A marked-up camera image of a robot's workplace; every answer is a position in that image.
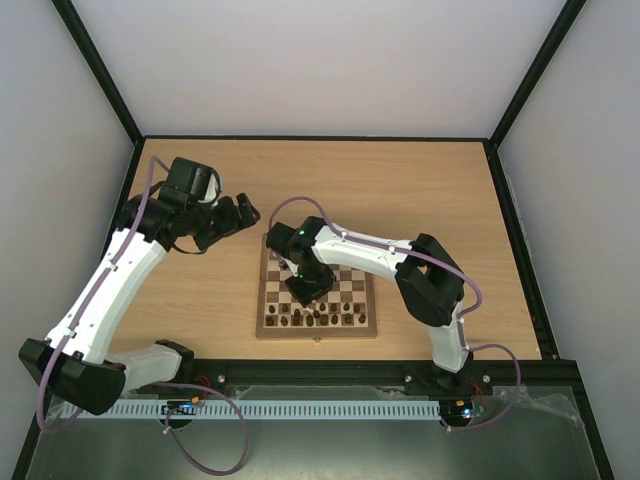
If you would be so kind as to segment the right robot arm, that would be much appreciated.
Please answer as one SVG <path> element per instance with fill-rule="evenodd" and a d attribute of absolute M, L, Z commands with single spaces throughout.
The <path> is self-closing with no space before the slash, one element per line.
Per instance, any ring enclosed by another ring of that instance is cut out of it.
<path fill-rule="evenodd" d="M 393 281 L 408 313 L 429 333 L 432 366 L 426 384 L 453 395 L 470 381 L 473 355 L 465 348 L 461 330 L 464 280 L 434 237 L 385 240 L 310 216 L 298 228 L 275 223 L 265 245 L 292 273 L 286 288 L 304 307 L 332 289 L 337 280 L 333 265 Z"/>

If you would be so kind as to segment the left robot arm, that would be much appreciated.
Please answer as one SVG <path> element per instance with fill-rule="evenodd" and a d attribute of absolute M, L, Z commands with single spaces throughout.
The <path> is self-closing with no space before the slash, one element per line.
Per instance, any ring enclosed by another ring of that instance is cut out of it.
<path fill-rule="evenodd" d="M 42 340 L 27 339 L 19 358 L 39 385 L 83 412 L 101 415 L 126 392 L 157 382 L 187 380 L 194 353 L 169 340 L 110 354 L 117 327 L 153 269 L 189 237 L 204 253 L 255 225 L 260 214 L 244 193 L 222 193 L 217 171 L 177 157 L 161 181 L 149 172 L 141 194 L 128 200 L 106 252 L 73 306 Z"/>

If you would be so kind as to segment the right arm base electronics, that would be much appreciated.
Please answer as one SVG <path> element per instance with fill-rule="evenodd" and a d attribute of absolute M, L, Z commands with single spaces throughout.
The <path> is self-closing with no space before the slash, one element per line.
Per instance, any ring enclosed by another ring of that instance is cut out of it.
<path fill-rule="evenodd" d="M 486 416 L 493 388 L 470 380 L 451 398 L 439 400 L 440 424 L 445 428 L 466 428 Z"/>

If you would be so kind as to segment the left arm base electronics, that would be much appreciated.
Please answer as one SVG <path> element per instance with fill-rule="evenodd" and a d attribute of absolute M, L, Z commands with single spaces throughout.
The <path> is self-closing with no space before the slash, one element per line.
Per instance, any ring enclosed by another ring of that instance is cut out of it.
<path fill-rule="evenodd" d="M 206 405 L 209 393 L 207 391 L 194 390 L 188 399 L 169 400 L 162 407 L 162 414 L 170 415 L 169 427 L 181 429 L 189 425 L 195 413 Z"/>

